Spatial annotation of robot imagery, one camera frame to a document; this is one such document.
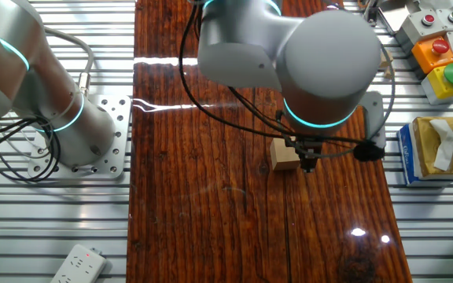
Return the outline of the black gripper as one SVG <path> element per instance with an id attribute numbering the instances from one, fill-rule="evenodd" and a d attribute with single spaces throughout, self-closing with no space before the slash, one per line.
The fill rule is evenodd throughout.
<path id="1" fill-rule="evenodd" d="M 321 149 L 322 142 L 313 138 L 302 138 L 297 139 L 297 144 L 302 148 L 306 149 L 302 152 L 305 159 L 301 160 L 301 169 L 306 173 L 312 173 L 315 169 L 315 158 L 316 154 L 313 149 Z"/>

